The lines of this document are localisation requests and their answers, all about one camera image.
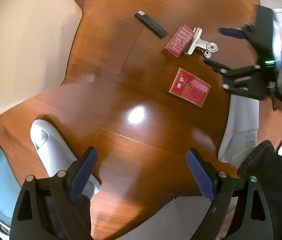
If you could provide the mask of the grey right slipper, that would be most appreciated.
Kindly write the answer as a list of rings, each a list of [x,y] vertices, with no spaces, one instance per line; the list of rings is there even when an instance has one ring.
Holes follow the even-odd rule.
[[[218,152],[221,163],[240,167],[257,145],[259,101],[231,95],[228,120]]]

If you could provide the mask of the black flat stick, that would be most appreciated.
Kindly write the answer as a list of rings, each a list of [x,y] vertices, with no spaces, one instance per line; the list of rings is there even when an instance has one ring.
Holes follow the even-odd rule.
[[[140,20],[144,25],[150,28],[160,38],[163,38],[167,35],[167,32],[156,21],[150,18],[150,16],[144,13],[143,11],[140,10],[136,12],[134,16],[138,20]]]

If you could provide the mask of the grey slipper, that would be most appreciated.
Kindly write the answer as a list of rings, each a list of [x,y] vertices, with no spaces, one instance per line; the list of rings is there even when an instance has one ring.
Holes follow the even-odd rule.
[[[61,134],[49,122],[38,119],[30,128],[30,138],[49,177],[67,170],[77,160]]]
[[[228,120],[218,152],[221,163],[240,167],[257,145],[259,101],[231,95]]]

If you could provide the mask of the silver metal bulldog clip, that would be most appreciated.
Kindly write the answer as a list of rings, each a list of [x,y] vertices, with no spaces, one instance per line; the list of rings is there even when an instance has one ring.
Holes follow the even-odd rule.
[[[195,50],[199,50],[202,52],[205,58],[211,58],[212,54],[216,53],[219,50],[217,44],[214,42],[202,40],[201,35],[203,30],[201,28],[194,28],[193,32],[193,39],[189,42],[183,53],[186,56],[191,56]]]

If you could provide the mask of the dark red cigarette pack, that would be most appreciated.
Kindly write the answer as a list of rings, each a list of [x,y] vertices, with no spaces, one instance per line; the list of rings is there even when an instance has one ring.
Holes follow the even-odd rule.
[[[180,57],[181,53],[185,50],[185,48],[187,48],[193,38],[194,31],[184,24],[170,39],[164,48],[164,52],[170,57],[176,59]]]

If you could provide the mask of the cream square trash bin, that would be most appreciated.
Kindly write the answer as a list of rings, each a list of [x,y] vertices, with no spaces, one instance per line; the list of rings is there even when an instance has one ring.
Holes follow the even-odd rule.
[[[74,0],[0,0],[0,115],[63,82],[81,18]]]

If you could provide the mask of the black trouser leg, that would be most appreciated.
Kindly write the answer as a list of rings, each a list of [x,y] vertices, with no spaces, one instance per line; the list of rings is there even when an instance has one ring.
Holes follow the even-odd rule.
[[[268,140],[260,143],[238,169],[240,178],[256,176],[271,215],[273,238],[282,239],[282,156]]]

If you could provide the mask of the grey left slipper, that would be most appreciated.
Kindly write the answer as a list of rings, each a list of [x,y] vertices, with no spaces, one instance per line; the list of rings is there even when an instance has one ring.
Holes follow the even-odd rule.
[[[30,138],[49,177],[67,170],[77,160],[61,134],[49,122],[38,119],[30,128]]]

